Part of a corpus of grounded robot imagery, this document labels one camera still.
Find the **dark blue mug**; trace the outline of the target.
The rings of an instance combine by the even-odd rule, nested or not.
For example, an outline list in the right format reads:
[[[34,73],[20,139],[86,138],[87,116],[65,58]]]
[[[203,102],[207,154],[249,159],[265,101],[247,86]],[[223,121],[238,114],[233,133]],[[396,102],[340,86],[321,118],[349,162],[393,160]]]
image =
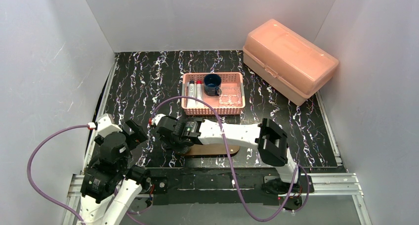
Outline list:
[[[220,96],[222,79],[218,74],[207,74],[204,77],[204,92],[208,96]]]

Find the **brown wooden oval tray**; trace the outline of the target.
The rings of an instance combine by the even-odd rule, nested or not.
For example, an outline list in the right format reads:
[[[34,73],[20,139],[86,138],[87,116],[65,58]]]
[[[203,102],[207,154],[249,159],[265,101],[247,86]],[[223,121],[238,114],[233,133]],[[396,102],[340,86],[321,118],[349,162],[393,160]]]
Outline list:
[[[206,145],[193,145],[190,150],[185,153],[177,153],[181,156],[223,156],[227,154],[224,144],[206,144]]]

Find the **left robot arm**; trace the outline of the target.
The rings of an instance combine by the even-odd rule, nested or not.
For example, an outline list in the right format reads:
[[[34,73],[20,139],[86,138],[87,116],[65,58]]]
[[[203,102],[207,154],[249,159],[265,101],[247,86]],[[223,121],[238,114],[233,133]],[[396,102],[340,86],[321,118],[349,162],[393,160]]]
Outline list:
[[[96,123],[94,139],[99,152],[92,157],[81,185],[81,225],[118,225],[136,196],[151,187],[150,171],[128,159],[140,143],[148,140],[133,120],[125,125],[131,132],[114,124],[105,115]]]

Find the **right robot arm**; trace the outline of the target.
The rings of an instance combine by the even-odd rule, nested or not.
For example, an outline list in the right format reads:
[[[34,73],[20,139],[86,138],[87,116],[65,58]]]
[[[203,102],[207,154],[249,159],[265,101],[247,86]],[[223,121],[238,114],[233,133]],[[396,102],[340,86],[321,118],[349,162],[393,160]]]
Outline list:
[[[211,147],[239,146],[259,153],[261,161],[276,169],[279,178],[265,182],[267,193],[285,194],[300,191],[300,171],[288,145],[287,133],[273,120],[264,118],[259,124],[219,124],[203,118],[176,119],[158,114],[151,120],[155,137],[168,150],[186,155],[194,145]]]

